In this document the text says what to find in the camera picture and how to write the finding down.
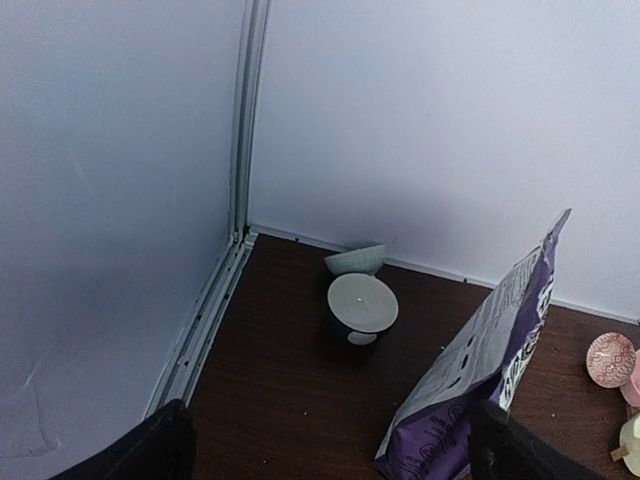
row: white bowl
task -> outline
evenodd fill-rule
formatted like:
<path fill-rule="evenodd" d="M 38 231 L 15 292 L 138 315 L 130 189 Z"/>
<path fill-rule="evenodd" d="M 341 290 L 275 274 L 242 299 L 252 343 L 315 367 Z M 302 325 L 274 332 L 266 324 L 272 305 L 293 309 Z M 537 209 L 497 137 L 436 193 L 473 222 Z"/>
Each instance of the white bowl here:
<path fill-rule="evenodd" d="M 330 255 L 324 259 L 324 263 L 336 277 L 345 273 L 374 275 L 384 265 L 386 256 L 387 246 L 379 244 Z"/>
<path fill-rule="evenodd" d="M 327 301 L 331 327 L 355 345 L 367 345 L 382 337 L 398 318 L 398 300 L 391 289 L 364 273 L 336 278 Z"/>

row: small bowl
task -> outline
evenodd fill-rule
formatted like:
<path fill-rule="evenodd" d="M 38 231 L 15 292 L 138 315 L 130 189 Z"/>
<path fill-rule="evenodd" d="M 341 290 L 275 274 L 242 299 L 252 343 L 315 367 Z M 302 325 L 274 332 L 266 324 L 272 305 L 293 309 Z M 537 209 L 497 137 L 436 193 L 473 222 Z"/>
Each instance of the small bowl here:
<path fill-rule="evenodd" d="M 620 387 L 620 392 L 629 405 L 640 407 L 640 350 L 636 352 L 636 368 L 629 381 Z"/>
<path fill-rule="evenodd" d="M 375 275 L 384 265 L 386 256 L 387 246 L 380 244 L 330 255 L 324 259 L 324 263 L 336 277 L 346 273 Z"/>
<path fill-rule="evenodd" d="M 398 318 L 391 289 L 364 273 L 336 278 L 327 293 L 333 330 L 354 345 L 368 345 L 389 331 Z"/>
<path fill-rule="evenodd" d="M 600 335 L 587 352 L 589 376 L 604 388 L 618 388 L 627 383 L 635 366 L 633 343 L 620 333 Z"/>

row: metal frame edge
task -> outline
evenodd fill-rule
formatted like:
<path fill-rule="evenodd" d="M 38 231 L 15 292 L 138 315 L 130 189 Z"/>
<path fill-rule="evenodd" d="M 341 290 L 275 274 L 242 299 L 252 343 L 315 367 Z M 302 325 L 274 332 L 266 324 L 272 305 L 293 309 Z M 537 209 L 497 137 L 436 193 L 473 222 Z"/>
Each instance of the metal frame edge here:
<path fill-rule="evenodd" d="M 144 418 L 173 398 L 189 404 L 207 354 L 240 280 L 257 234 L 247 225 L 249 175 L 263 47 L 271 0 L 246 0 L 238 53 L 230 152 L 229 243 L 207 280 L 165 364 Z"/>

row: white wall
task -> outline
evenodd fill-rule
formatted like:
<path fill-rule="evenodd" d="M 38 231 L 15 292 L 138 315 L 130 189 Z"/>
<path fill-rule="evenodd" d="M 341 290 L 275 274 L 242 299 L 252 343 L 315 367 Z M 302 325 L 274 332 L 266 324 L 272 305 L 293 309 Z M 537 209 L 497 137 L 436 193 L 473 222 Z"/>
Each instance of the white wall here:
<path fill-rule="evenodd" d="M 0 6 L 0 478 L 142 420 L 228 241 L 243 6 Z"/>
<path fill-rule="evenodd" d="M 250 218 L 496 282 L 565 207 L 556 296 L 640 316 L 636 2 L 276 0 Z"/>

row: pink patterned dish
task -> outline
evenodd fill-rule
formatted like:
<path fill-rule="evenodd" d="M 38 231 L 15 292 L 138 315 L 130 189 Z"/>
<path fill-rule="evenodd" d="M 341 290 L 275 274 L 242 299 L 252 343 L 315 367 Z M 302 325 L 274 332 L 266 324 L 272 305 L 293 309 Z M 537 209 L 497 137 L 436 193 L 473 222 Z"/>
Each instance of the pink patterned dish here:
<path fill-rule="evenodd" d="M 617 388 L 627 383 L 635 366 L 633 343 L 620 333 L 600 335 L 587 352 L 589 376 L 604 388 Z"/>

